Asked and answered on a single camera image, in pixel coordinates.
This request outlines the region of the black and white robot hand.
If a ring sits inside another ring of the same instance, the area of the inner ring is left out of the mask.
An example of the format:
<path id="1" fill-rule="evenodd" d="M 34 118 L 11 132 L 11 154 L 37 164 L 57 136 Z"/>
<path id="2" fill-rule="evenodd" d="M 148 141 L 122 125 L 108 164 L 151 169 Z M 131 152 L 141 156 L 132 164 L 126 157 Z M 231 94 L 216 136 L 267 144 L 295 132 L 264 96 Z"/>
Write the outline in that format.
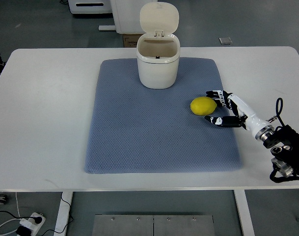
<path id="1" fill-rule="evenodd" d="M 213 99 L 219 107 L 225 107 L 233 112 L 233 116 L 212 117 L 204 119 L 218 127 L 243 127 L 251 132 L 257 140 L 264 141 L 274 133 L 273 126 L 260 119 L 257 114 L 237 95 L 224 90 L 207 91 L 206 96 Z"/>

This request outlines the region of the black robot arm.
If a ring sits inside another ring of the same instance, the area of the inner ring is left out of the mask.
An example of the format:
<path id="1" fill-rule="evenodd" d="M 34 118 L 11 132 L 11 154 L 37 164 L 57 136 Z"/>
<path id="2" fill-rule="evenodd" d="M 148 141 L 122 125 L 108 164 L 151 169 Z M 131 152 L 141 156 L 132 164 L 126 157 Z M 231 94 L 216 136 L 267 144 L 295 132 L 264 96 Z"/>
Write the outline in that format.
<path id="1" fill-rule="evenodd" d="M 283 99 L 276 101 L 276 116 L 280 125 L 274 129 L 268 126 L 259 136 L 264 147 L 269 148 L 273 158 L 270 180 L 275 183 L 299 181 L 299 134 L 289 125 L 285 125 L 280 117 Z"/>

